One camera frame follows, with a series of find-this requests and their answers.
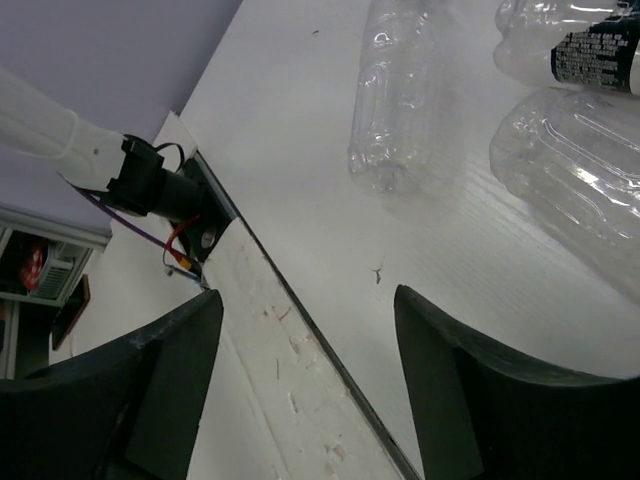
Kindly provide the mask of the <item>large clear plastic bottle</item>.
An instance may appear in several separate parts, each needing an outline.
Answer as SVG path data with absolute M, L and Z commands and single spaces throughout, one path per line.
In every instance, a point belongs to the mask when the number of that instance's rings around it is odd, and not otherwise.
M 543 88 L 504 118 L 489 158 L 546 233 L 638 300 L 638 116 L 591 92 Z

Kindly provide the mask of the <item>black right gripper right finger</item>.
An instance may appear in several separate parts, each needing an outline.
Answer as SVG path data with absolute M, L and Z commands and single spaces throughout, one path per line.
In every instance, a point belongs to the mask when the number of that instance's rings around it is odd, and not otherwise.
M 635 479 L 639 381 L 513 349 L 408 286 L 394 319 L 428 479 Z

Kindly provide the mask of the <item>clear unlabelled plastic bottle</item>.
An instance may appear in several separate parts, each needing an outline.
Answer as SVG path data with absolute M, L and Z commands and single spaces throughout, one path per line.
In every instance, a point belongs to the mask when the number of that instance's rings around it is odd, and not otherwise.
M 417 190 L 426 176 L 427 1 L 373 1 L 359 58 L 348 169 L 380 194 Z

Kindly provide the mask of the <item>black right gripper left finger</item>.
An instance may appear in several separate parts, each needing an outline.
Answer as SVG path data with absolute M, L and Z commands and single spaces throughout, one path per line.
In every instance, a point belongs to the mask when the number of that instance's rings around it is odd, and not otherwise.
M 1 383 L 4 479 L 184 479 L 218 351 L 207 290 L 84 354 Z

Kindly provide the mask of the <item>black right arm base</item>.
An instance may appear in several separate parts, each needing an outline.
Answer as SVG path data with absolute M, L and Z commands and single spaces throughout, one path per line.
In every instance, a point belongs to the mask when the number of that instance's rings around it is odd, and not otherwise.
M 167 220 L 171 232 L 160 242 L 164 266 L 204 285 L 204 264 L 235 217 L 221 185 L 199 153 L 187 156 L 176 143 L 154 147 L 127 135 L 123 150 L 120 174 L 98 195 L 100 203 Z

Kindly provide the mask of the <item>dark label plastic bottle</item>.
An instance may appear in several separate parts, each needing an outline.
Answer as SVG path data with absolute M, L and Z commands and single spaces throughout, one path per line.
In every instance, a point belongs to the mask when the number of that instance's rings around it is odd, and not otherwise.
M 639 94 L 637 1 L 504 1 L 496 67 L 532 87 Z

